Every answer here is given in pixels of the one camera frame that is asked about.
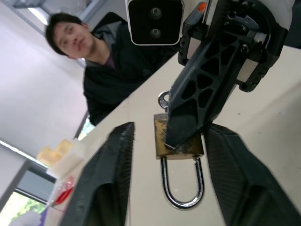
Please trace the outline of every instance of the red object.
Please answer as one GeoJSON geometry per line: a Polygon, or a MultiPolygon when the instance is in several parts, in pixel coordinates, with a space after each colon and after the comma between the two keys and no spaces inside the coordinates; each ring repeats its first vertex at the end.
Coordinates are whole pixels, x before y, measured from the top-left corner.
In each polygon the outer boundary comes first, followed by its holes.
{"type": "Polygon", "coordinates": [[[62,202],[64,202],[68,198],[68,196],[71,194],[72,190],[73,190],[73,187],[68,189],[67,191],[64,191],[63,193],[61,193],[61,195],[55,201],[55,205],[59,205],[62,202]]]}
{"type": "Polygon", "coordinates": [[[206,10],[206,6],[207,6],[207,3],[205,3],[205,2],[201,3],[201,5],[198,8],[199,12],[204,13],[206,10]]]}

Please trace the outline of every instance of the yellow object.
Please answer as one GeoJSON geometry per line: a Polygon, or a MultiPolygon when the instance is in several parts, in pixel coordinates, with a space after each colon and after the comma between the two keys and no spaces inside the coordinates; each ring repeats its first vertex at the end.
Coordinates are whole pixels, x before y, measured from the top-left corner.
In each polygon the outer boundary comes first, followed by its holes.
{"type": "Polygon", "coordinates": [[[48,166],[53,166],[60,159],[61,156],[57,152],[54,152],[49,146],[44,147],[37,156],[37,160],[48,166]]]}
{"type": "Polygon", "coordinates": [[[154,115],[155,125],[155,144],[157,159],[166,157],[169,160],[193,159],[204,154],[201,134],[196,134],[185,144],[177,149],[168,149],[165,146],[165,135],[167,127],[167,114],[161,113],[154,115]]]}
{"type": "Polygon", "coordinates": [[[69,140],[62,140],[60,145],[56,148],[55,152],[60,156],[66,155],[72,148],[72,143],[69,140]]]}

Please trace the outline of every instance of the man's hair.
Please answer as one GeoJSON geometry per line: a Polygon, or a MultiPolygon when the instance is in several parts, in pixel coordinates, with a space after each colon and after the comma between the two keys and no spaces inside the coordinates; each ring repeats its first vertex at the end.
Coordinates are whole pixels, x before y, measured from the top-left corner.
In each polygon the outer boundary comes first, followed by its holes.
{"type": "Polygon", "coordinates": [[[53,39],[55,26],[59,22],[70,22],[70,23],[75,23],[75,24],[81,25],[82,21],[78,17],[72,16],[72,15],[66,14],[66,13],[53,14],[48,21],[48,26],[46,26],[46,31],[45,31],[45,37],[46,37],[48,44],[51,46],[51,48],[56,53],[66,56],[66,54],[64,52],[62,52],[59,49],[59,47],[55,44],[54,39],[53,39]]]}

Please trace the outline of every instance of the padlock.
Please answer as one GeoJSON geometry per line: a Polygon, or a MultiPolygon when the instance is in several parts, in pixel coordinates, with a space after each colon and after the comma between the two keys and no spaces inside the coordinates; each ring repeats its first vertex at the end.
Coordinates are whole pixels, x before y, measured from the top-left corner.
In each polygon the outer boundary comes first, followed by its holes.
{"type": "Polygon", "coordinates": [[[177,149],[168,149],[165,146],[167,114],[154,115],[154,123],[157,159],[162,157],[168,160],[193,159],[204,154],[201,134],[196,134],[177,149]]]}
{"type": "Polygon", "coordinates": [[[201,134],[197,134],[185,144],[177,149],[168,149],[165,146],[165,135],[167,126],[167,114],[156,114],[154,115],[155,125],[155,143],[156,143],[156,155],[157,159],[161,160],[161,175],[162,185],[164,193],[169,203],[177,209],[186,210],[195,207],[203,196],[204,181],[200,156],[204,154],[203,146],[201,141],[201,134]],[[167,171],[167,160],[182,160],[182,159],[193,159],[196,167],[198,190],[197,195],[189,202],[181,202],[174,198],[170,192],[168,171],[167,171]]]}

